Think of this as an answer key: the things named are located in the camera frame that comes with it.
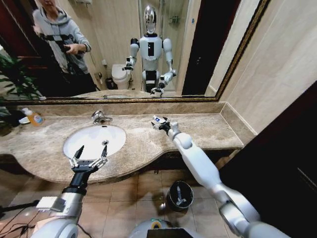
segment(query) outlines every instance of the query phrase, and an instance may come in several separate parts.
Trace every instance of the silver robot head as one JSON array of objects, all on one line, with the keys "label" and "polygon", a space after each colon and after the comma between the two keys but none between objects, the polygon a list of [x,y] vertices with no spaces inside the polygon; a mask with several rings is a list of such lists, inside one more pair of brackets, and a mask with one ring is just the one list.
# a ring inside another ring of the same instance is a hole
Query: silver robot head
[{"label": "silver robot head", "polygon": [[147,5],[144,10],[144,22],[147,28],[148,34],[155,33],[155,25],[157,23],[157,14],[155,8],[151,5]]}]

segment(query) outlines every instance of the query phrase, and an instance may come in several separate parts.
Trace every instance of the humanoid robot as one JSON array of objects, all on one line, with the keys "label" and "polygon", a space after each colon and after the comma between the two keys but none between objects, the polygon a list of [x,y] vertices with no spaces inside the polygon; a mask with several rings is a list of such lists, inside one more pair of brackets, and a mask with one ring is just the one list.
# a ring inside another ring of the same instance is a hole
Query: humanoid robot
[{"label": "humanoid robot", "polygon": [[[238,191],[228,188],[219,177],[216,166],[192,140],[191,136],[178,129],[178,123],[167,118],[153,117],[153,128],[164,130],[175,144],[182,158],[196,181],[204,186],[222,206],[219,212],[233,233],[244,238],[289,238],[277,228],[260,222],[260,215],[252,204]],[[32,238],[76,238],[78,220],[82,210],[82,200],[86,194],[90,174],[98,171],[107,159],[107,145],[101,156],[95,161],[78,161],[84,150],[82,146],[69,159],[75,175],[68,187],[59,197],[44,197],[37,208],[51,210],[54,220],[47,222]],[[160,219],[152,219],[139,224],[129,238],[182,237],[202,238],[195,231],[183,228],[171,228]]]},{"label": "humanoid robot", "polygon": [[[172,42],[169,38],[164,41],[155,33],[157,15],[155,8],[148,5],[144,11],[144,22],[147,33],[138,41],[131,39],[131,56],[127,58],[126,66],[122,70],[133,70],[137,62],[137,53],[141,50],[144,71],[142,72],[143,82],[145,82],[146,91],[155,94],[159,92],[162,96],[163,88],[176,76],[176,70],[173,69]],[[165,52],[165,59],[168,65],[168,72],[160,75],[158,71],[158,61],[162,53]]]}]

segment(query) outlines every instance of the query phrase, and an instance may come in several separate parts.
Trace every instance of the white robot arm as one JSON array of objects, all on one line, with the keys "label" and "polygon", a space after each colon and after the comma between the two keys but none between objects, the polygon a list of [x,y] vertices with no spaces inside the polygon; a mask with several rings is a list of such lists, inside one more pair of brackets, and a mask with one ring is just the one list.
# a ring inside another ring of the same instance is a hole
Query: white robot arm
[{"label": "white robot arm", "polygon": [[37,230],[31,238],[76,238],[77,223],[82,211],[82,201],[90,174],[98,171],[107,162],[107,144],[96,160],[79,160],[84,146],[69,158],[74,176],[69,186],[64,188],[59,197],[43,197],[37,205],[41,211],[53,211],[53,219]]},{"label": "white robot arm", "polygon": [[130,57],[127,57],[126,66],[122,68],[122,70],[133,70],[134,65],[137,62],[137,54],[140,48],[140,43],[138,39],[132,38],[130,44]]},{"label": "white robot arm", "polygon": [[260,215],[238,191],[228,188],[219,177],[216,166],[198,147],[190,135],[178,129],[178,123],[154,116],[154,129],[164,130],[181,153],[186,166],[196,181],[223,205],[219,212],[232,232],[245,238],[288,238],[280,230],[260,222]]},{"label": "white robot arm", "polygon": [[172,55],[172,42],[169,38],[163,41],[163,50],[165,52],[165,59],[168,65],[168,72],[160,77],[158,83],[159,88],[164,88],[174,76],[176,76],[176,70],[173,69],[173,55]]}]

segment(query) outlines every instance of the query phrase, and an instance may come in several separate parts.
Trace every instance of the chrome faucet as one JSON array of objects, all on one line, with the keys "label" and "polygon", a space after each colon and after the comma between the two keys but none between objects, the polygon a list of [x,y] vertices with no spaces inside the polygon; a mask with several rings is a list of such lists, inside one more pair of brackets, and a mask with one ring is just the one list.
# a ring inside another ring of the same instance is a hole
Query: chrome faucet
[{"label": "chrome faucet", "polygon": [[102,123],[104,121],[112,121],[112,118],[106,117],[102,111],[95,111],[92,115],[91,118],[94,120],[93,124],[97,125],[99,123]]}]

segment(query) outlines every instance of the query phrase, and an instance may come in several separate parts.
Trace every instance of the gold mirror frame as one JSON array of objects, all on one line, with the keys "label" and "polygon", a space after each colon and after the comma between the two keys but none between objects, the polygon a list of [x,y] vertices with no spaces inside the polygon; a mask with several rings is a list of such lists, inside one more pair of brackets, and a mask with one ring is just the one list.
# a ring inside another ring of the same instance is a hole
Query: gold mirror frame
[{"label": "gold mirror frame", "polygon": [[183,96],[179,98],[127,98],[127,99],[79,99],[79,98],[47,98],[46,100],[10,100],[3,101],[2,104],[6,105],[58,105],[58,104],[109,104],[109,103],[180,103],[180,102],[217,102],[222,96],[229,79],[231,78],[234,70],[236,69],[245,49],[251,40],[257,25],[259,24],[267,5],[270,0],[261,0],[255,10],[254,15],[249,23],[249,26],[244,33],[244,36],[239,44],[239,47],[230,63],[230,66],[219,86],[215,97],[205,96]]}]

